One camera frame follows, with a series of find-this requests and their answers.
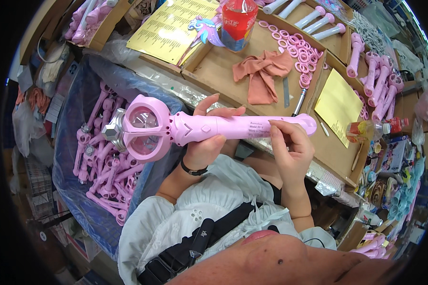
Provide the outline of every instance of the finger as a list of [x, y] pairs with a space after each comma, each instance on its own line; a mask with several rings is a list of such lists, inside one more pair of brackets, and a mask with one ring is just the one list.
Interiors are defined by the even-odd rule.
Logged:
[[216, 103], [218, 99], [219, 93], [207, 96], [205, 99], [201, 100], [201, 102], [195, 107], [194, 116], [206, 116], [206, 110], [209, 109], [212, 104]]
[[221, 134], [215, 135], [212, 138], [199, 142], [197, 150], [203, 151], [204, 153], [220, 153], [226, 140], [227, 138]]
[[284, 141], [284, 136], [279, 128], [276, 126], [271, 126], [271, 147], [274, 153], [274, 159], [276, 160], [277, 165], [284, 166], [292, 158], [288, 154], [287, 145]]
[[216, 108], [209, 111], [206, 116], [219, 116], [219, 117], [231, 117], [241, 116], [245, 113], [245, 106], [239, 108]]
[[307, 145], [310, 140], [306, 131], [296, 123], [270, 120], [270, 124], [279, 128], [283, 133], [290, 135], [294, 144]]

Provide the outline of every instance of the white blouse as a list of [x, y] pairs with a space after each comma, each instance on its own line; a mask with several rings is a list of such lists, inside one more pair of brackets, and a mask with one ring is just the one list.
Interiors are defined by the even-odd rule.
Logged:
[[[242, 237], [277, 226], [282, 234], [290, 234], [302, 241], [320, 239], [325, 248], [336, 250], [335, 240], [322, 228], [314, 227], [300, 232], [295, 230], [287, 208], [275, 205], [273, 190], [250, 166], [219, 155], [208, 167], [202, 180], [183, 191], [176, 205], [165, 198], [152, 196], [145, 199], [129, 217], [119, 241], [119, 274], [126, 285], [138, 284], [136, 273], [160, 252], [192, 236], [202, 221], [217, 221], [243, 202], [252, 202], [256, 211], [249, 218], [207, 248], [200, 262], [224, 250]], [[258, 208], [256, 202], [263, 205]], [[317, 240], [306, 245], [322, 247]]]

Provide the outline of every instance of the button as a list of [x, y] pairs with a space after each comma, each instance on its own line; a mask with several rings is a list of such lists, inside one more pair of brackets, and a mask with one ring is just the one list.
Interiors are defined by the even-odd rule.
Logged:
[[208, 126], [204, 125], [201, 130], [205, 133], [209, 132], [211, 130], [211, 128], [209, 128]]

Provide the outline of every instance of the skin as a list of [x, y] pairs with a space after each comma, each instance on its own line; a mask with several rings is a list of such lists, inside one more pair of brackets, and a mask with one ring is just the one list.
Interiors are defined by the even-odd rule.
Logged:
[[[245, 106], [207, 112], [218, 99], [218, 94], [207, 97], [195, 108], [194, 115], [229, 117], [244, 114]], [[289, 209], [295, 229], [301, 232], [314, 227], [304, 186], [314, 147], [300, 125], [274, 120], [270, 120], [270, 124], [274, 159], [263, 152], [254, 152], [243, 162], [276, 187], [282, 187], [281, 205]], [[226, 141], [224, 136], [217, 135], [190, 143], [184, 164], [189, 169], [199, 170], [211, 164], [219, 153], [234, 157], [238, 142]], [[178, 165], [156, 195], [176, 204], [183, 191], [200, 179], [200, 176], [187, 174]], [[389, 260], [369, 259], [363, 254], [310, 247], [286, 234], [259, 231], [197, 263], [168, 284], [381, 284], [383, 279], [376, 281], [374, 277], [381, 277], [392, 264]]]

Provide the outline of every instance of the red plastic bottle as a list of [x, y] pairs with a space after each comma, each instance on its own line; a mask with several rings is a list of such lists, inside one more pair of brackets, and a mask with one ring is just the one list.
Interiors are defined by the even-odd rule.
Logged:
[[258, 6], [253, 0], [229, 0], [222, 7], [222, 43], [239, 52], [252, 36]]
[[403, 127], [409, 126], [409, 119], [404, 118], [391, 118], [390, 120], [385, 120], [385, 123], [389, 123], [391, 126], [390, 134], [396, 134], [403, 130]]

